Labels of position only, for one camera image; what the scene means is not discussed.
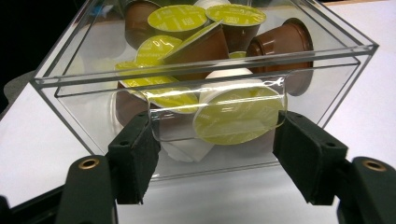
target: clear plastic container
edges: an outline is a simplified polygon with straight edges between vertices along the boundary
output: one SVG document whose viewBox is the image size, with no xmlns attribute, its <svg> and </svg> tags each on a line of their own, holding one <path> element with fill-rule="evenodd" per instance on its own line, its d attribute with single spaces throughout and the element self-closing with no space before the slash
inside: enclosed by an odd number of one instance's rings
<svg viewBox="0 0 396 224">
<path fill-rule="evenodd" d="M 230 2 L 265 14 L 256 36 L 298 21 L 304 29 L 291 42 L 303 48 L 193 58 L 225 46 L 219 35 L 222 45 L 193 48 L 219 34 L 209 22 L 213 27 L 180 43 L 168 38 L 174 46 L 158 51 L 158 61 L 136 63 L 143 48 L 125 39 L 126 5 L 87 1 L 32 84 L 92 154 L 106 154 L 123 126 L 147 111 L 162 145 L 153 180 L 275 164 L 277 113 L 297 112 L 324 127 L 378 45 L 315 1 Z M 170 52 L 189 61 L 166 61 Z"/>
</svg>

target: table surface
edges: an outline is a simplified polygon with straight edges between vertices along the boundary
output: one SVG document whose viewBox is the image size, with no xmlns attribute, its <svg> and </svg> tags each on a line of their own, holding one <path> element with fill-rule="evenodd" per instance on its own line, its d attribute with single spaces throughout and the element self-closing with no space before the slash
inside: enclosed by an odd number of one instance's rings
<svg viewBox="0 0 396 224">
<path fill-rule="evenodd" d="M 349 147 L 349 160 L 366 156 L 396 167 L 396 0 L 338 2 L 329 8 L 380 47 L 325 130 Z M 10 206 L 61 186 L 70 164 L 89 155 L 30 84 L 0 121 L 0 153 L 0 194 Z M 157 184 L 145 205 L 119 206 L 120 223 L 241 223 L 246 218 L 248 223 L 337 223 L 336 201 L 334 206 L 306 204 L 278 167 L 228 175 L 187 178 L 172 189 Z M 197 181 L 205 187 L 197 187 Z M 198 188 L 199 196 L 191 193 Z M 263 204 L 256 206 L 260 199 Z M 236 202 L 246 208 L 243 214 L 232 206 Z M 197 207 L 211 215 L 197 214 Z M 250 216 L 257 209 L 265 219 Z"/>
</svg>

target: brown coffee capsule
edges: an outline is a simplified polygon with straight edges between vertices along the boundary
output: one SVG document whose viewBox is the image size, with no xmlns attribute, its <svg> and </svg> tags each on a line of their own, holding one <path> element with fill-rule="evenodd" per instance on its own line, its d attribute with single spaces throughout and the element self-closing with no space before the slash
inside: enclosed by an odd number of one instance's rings
<svg viewBox="0 0 396 224">
<path fill-rule="evenodd" d="M 134 49 L 155 35 L 155 30 L 148 23 L 149 15 L 160 6 L 145 0 L 134 0 L 127 3 L 125 12 L 125 39 Z"/>
<path fill-rule="evenodd" d="M 238 4 L 214 5 L 206 10 L 206 16 L 211 21 L 222 21 L 230 53 L 246 51 L 266 20 L 266 15 L 259 9 Z"/>
<path fill-rule="evenodd" d="M 281 26 L 254 37 L 247 48 L 247 57 L 293 53 L 313 50 L 313 43 L 308 29 L 296 18 L 286 20 Z M 313 62 L 277 64 L 249 68 L 253 73 L 265 73 L 283 70 L 295 70 L 313 67 Z M 313 71 L 289 75 L 286 91 L 290 95 L 303 94 L 309 87 Z"/>
<path fill-rule="evenodd" d="M 162 7 L 148 16 L 148 24 L 156 35 L 170 35 L 182 40 L 204 28 L 206 23 L 205 10 L 191 5 Z"/>
<path fill-rule="evenodd" d="M 197 63 L 229 59 L 227 42 L 220 22 L 215 22 L 190 36 L 166 57 L 165 63 Z M 177 76 L 178 80 L 205 79 L 207 73 Z"/>
<path fill-rule="evenodd" d="M 125 126 L 134 116 L 148 111 L 149 104 L 145 100 L 129 93 L 128 91 L 117 91 L 116 93 L 116 118 L 122 126 Z"/>
</svg>

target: brass insert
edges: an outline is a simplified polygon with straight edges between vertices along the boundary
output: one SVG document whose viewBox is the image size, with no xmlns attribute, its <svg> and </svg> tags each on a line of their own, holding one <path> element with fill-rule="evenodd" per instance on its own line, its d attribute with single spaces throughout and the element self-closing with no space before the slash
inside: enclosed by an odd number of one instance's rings
<svg viewBox="0 0 396 224">
<path fill-rule="evenodd" d="M 363 165 L 371 170 L 378 171 L 378 172 L 385 172 L 387 171 L 387 167 L 385 167 L 382 163 L 377 161 L 364 161 Z"/>
<path fill-rule="evenodd" d="M 98 159 L 87 159 L 85 161 L 82 161 L 79 165 L 78 168 L 81 170 L 89 170 L 99 164 Z"/>
</svg>

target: yellow capsule lid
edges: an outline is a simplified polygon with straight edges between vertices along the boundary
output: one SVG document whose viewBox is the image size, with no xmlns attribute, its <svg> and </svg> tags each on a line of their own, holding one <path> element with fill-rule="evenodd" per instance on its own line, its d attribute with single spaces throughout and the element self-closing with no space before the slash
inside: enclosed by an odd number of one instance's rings
<svg viewBox="0 0 396 224">
<path fill-rule="evenodd" d="M 181 43 L 182 40 L 170 35 L 155 35 L 140 45 L 134 60 L 140 66 L 162 65 L 161 57 Z"/>
<path fill-rule="evenodd" d="M 283 100 L 265 86 L 226 91 L 206 99 L 206 106 L 195 114 L 193 128 L 209 143 L 245 143 L 276 127 L 279 110 L 285 110 Z"/>
<path fill-rule="evenodd" d="M 180 32 L 189 31 L 207 22 L 205 10 L 190 5 L 161 7 L 148 16 L 148 24 L 155 29 Z"/>
<path fill-rule="evenodd" d="M 212 21 L 221 21 L 227 25 L 259 25 L 266 20 L 266 15 L 255 7 L 237 4 L 225 4 L 209 7 L 206 16 Z"/>
</svg>

